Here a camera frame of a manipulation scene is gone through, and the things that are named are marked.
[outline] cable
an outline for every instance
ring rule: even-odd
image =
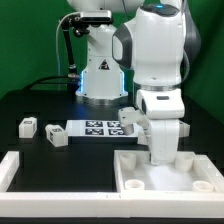
[[[31,89],[34,85],[36,85],[36,84],[41,84],[43,81],[52,80],[52,79],[65,79],[65,78],[67,79],[68,76],[67,76],[67,75],[64,75],[64,76],[48,76],[48,77],[45,77],[45,78],[38,79],[38,80],[36,80],[35,82],[33,82],[33,83],[31,83],[31,84],[25,86],[25,87],[23,88],[23,90],[29,90],[29,89]]]
[[[186,6],[187,6],[187,0],[183,0],[182,2],[183,2],[182,3],[182,14],[184,14]]]
[[[61,24],[64,22],[65,19],[67,19],[69,16],[73,16],[73,15],[78,15],[79,12],[73,12],[73,13],[69,13],[67,14],[66,16],[64,16],[59,24],[58,24],[58,27],[57,27],[57,30],[56,30],[56,57],[57,57],[57,65],[58,65],[58,76],[61,76],[61,61],[60,61],[60,53],[59,53],[59,30],[61,28]]]
[[[125,5],[124,0],[122,0],[122,3],[123,3],[123,7],[124,7],[124,12],[125,12],[125,15],[126,15],[126,18],[127,18],[127,21],[128,21],[129,20],[128,19],[128,13],[127,13],[127,9],[126,9],[126,5]]]

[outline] small white block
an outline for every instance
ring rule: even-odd
[[[19,125],[20,138],[33,138],[37,130],[37,119],[34,117],[24,118]]]
[[[46,128],[47,139],[54,145],[54,147],[68,145],[68,133],[59,125],[47,125]]]
[[[190,125],[180,121],[179,137],[184,138],[190,135]]]

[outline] green wall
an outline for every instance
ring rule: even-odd
[[[184,94],[224,124],[224,1],[189,0],[189,4],[202,36],[202,49],[192,65]],[[57,74],[55,30],[58,18],[71,11],[66,0],[0,0],[0,97],[38,78]],[[124,15],[115,15],[116,26],[124,21]],[[73,45],[81,70],[86,63],[85,38],[73,39]],[[66,74],[62,36],[60,52],[62,73]],[[132,75],[128,72],[128,91],[132,90]]]

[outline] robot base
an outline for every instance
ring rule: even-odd
[[[128,94],[115,99],[97,99],[89,98],[83,95],[76,94],[75,100],[83,103],[102,105],[102,106],[116,106],[120,104],[125,104],[128,102]]]

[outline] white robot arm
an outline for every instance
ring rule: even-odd
[[[135,71],[134,104],[139,110],[119,111],[121,127],[128,134],[134,120],[143,127],[152,164],[175,159],[179,118],[184,116],[179,89],[185,80],[180,75],[183,58],[189,72],[184,51],[187,27],[183,7],[186,1],[161,0],[161,3],[164,4],[142,5],[136,17],[123,24],[113,36],[115,60]]]
[[[131,12],[144,0],[67,0],[76,11],[88,13]],[[87,65],[81,73],[81,86],[76,99],[97,105],[116,105],[127,101],[124,89],[124,73],[112,57],[112,36],[116,28],[112,25],[88,26],[77,34],[87,34]]]
[[[144,0],[67,0],[69,5],[77,11],[110,10],[111,12],[135,11]]]

